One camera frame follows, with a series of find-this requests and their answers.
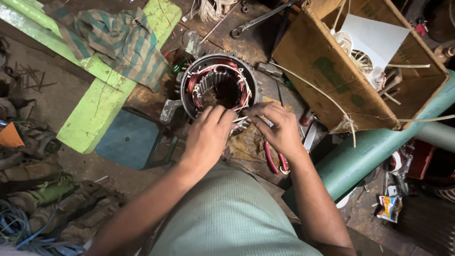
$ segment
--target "red-handled pliers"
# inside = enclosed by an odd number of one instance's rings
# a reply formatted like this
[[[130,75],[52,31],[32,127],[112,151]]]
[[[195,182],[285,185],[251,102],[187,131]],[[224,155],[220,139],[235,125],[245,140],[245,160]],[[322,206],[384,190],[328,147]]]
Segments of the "red-handled pliers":
[[[265,156],[267,157],[267,162],[269,163],[270,167],[272,167],[272,170],[275,174],[280,174],[278,172],[277,167],[273,163],[272,156],[270,155],[270,143],[268,143],[267,140],[264,138],[264,151],[265,151]],[[286,172],[288,170],[288,165],[286,164],[286,159],[281,153],[278,153],[278,157],[280,158],[280,163],[281,166],[283,167],[283,170]]]

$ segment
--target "orange fabric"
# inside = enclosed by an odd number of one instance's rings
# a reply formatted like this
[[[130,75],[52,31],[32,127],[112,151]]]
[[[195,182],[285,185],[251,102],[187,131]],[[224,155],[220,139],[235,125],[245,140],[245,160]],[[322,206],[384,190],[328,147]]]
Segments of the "orange fabric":
[[[17,148],[19,146],[25,146],[24,142],[19,137],[16,127],[14,127],[13,123],[8,124],[0,132],[0,145],[2,145],[4,147],[14,147],[14,148]]]

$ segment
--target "copper wire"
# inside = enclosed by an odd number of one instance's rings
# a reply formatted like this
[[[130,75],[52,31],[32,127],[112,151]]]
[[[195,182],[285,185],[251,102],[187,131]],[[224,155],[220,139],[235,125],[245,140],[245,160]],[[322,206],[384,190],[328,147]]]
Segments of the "copper wire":
[[[235,69],[237,71],[240,71],[238,66],[232,61],[227,61],[227,60],[226,61],[220,61],[219,64],[224,64],[224,65],[232,67],[233,69]],[[201,81],[201,79],[207,73],[209,73],[213,69],[220,69],[219,71],[222,71],[225,68],[224,67],[210,67],[210,68],[207,68],[207,69],[203,70],[199,74],[197,74],[197,73],[192,74],[190,76],[190,79],[188,80],[187,93],[190,95],[190,97],[193,99],[194,104],[199,109],[202,109],[202,103],[201,103],[201,101],[199,99],[201,97],[201,95],[200,95],[199,92],[194,90],[194,87],[195,87],[195,85],[197,83],[199,83]],[[239,86],[239,91],[240,91],[241,97],[240,97],[240,100],[239,100],[238,104],[236,104],[232,109],[237,109],[237,108],[243,106],[245,104],[245,102],[248,100],[248,92],[244,88],[243,79],[240,78],[239,76],[236,76],[236,77],[238,77],[238,86]]]

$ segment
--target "white paper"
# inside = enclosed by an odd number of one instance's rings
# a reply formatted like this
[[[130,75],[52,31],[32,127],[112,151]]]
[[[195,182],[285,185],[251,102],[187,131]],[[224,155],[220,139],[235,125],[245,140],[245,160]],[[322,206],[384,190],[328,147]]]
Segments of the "white paper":
[[[373,68],[385,69],[410,30],[348,14],[341,31],[351,35],[354,50],[366,53]]]

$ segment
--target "bundle of wires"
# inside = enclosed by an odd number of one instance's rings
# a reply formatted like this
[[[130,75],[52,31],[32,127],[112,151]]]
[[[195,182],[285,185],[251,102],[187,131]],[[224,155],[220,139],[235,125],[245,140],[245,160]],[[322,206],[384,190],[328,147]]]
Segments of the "bundle of wires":
[[[245,76],[243,75],[243,69],[238,68],[238,66],[232,61],[220,61],[217,64],[204,67],[203,69],[200,69],[197,72],[189,74],[186,93],[190,98],[192,98],[194,104],[196,105],[198,113],[204,110],[204,107],[202,106],[202,94],[204,92],[201,91],[201,87],[198,86],[198,83],[200,83],[200,81],[206,75],[208,75],[209,72],[225,71],[228,71],[235,76],[239,91],[238,100],[236,101],[234,107],[232,107],[232,110],[238,113],[241,109],[248,107],[248,102],[252,97],[252,93],[250,87],[248,86],[248,82]]]
[[[38,232],[32,233],[25,213],[5,200],[0,200],[0,246],[13,246],[19,251],[31,251],[43,256],[77,256],[84,248],[70,242],[55,242],[56,238],[44,239],[38,235],[49,222]]]

